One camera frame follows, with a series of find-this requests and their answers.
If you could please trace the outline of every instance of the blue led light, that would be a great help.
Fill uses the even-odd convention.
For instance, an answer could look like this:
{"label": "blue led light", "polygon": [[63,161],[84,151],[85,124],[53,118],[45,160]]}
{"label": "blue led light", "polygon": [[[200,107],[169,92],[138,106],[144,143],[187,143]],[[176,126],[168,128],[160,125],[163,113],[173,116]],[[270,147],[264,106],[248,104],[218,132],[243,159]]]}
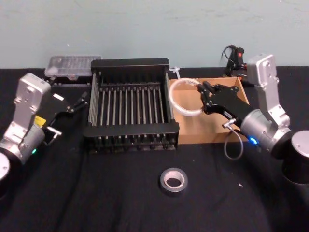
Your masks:
{"label": "blue led light", "polygon": [[257,145],[258,144],[258,141],[256,139],[254,139],[253,137],[250,137],[249,138],[249,141],[254,144],[254,145]]}

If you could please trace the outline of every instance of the gray cable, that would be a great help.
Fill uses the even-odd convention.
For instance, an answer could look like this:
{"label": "gray cable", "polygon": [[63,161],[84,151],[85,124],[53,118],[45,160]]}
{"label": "gray cable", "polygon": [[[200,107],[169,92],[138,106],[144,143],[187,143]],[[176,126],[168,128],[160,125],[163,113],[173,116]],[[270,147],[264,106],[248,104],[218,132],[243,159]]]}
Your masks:
{"label": "gray cable", "polygon": [[[230,160],[238,160],[242,157],[242,154],[243,154],[243,142],[241,140],[241,137],[240,135],[233,130],[233,128],[231,126],[227,126],[227,128],[230,130],[230,132],[228,133],[228,135],[226,136],[225,138],[225,142],[224,142],[224,154],[225,156],[230,159]],[[227,143],[228,143],[228,138],[232,135],[232,133],[234,133],[235,135],[237,135],[237,137],[239,138],[239,142],[240,142],[240,153],[239,155],[236,157],[236,158],[232,158],[230,157],[228,154],[227,154],[227,151],[226,151],[226,146],[227,146]]]}

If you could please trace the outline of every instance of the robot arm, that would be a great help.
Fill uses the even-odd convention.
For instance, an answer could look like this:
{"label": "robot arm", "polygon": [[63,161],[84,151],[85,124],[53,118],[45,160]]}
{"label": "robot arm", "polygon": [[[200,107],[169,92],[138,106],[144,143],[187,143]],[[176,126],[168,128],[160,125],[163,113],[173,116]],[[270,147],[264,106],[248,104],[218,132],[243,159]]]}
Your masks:
{"label": "robot arm", "polygon": [[51,127],[56,117],[73,115],[82,109],[87,104],[84,101],[86,95],[85,92],[71,106],[63,97],[51,94],[50,84],[37,76],[28,73],[19,80],[14,117],[0,140],[0,198],[19,178],[22,166],[35,153],[46,133],[54,135],[46,145],[61,135]]}
{"label": "robot arm", "polygon": [[260,109],[237,97],[237,87],[198,86],[206,114],[219,113],[235,124],[248,139],[278,159],[284,159],[283,173],[295,183],[309,183],[309,131],[293,134],[290,118],[280,106],[273,55],[259,55],[248,62],[248,81],[258,92]]}

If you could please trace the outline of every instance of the black dish rack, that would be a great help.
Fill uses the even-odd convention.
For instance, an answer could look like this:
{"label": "black dish rack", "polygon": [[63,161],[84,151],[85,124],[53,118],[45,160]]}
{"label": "black dish rack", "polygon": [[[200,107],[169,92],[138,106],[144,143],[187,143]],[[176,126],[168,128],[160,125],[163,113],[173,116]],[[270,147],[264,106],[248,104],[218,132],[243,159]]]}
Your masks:
{"label": "black dish rack", "polygon": [[175,149],[179,124],[168,102],[169,60],[98,59],[84,138],[90,150]]}

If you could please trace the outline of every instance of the metal bracket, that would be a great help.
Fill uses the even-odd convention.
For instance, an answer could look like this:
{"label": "metal bracket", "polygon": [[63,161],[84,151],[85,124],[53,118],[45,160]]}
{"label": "metal bracket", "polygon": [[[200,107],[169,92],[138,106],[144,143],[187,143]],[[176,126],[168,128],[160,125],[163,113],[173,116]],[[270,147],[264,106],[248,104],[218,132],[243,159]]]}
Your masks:
{"label": "metal bracket", "polygon": [[28,73],[18,83],[15,113],[11,124],[4,134],[4,138],[20,145],[33,125],[44,95],[50,92],[51,86],[37,76]]}
{"label": "metal bracket", "polygon": [[279,103],[278,82],[275,58],[260,54],[248,61],[248,81],[255,85],[260,109],[276,128],[290,125],[290,118]]}

